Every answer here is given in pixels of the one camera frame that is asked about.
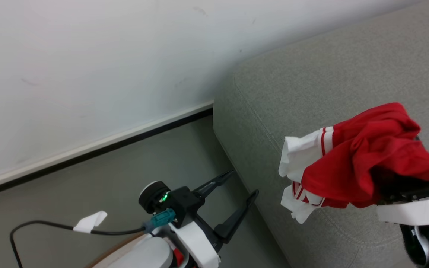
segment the cable connector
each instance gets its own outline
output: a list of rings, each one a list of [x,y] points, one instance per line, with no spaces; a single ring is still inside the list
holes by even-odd
[[[153,217],[142,224],[145,227],[145,234],[152,232],[155,228],[169,224],[176,217],[173,209],[169,208],[163,212],[153,215]]]

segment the red object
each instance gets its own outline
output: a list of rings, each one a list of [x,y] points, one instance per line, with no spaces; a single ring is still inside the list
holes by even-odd
[[[397,102],[340,122],[334,125],[332,150],[305,169],[302,186],[326,198],[322,207],[345,208],[349,202],[367,207],[379,200],[373,168],[429,181],[429,153],[414,140],[419,132]]]

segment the gray sofa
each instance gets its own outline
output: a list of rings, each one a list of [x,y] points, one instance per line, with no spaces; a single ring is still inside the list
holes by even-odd
[[[412,267],[400,228],[375,207],[317,209],[298,224],[280,205],[284,136],[304,136],[387,102],[401,102],[429,149],[429,0],[243,63],[221,85],[213,126],[295,268]]]

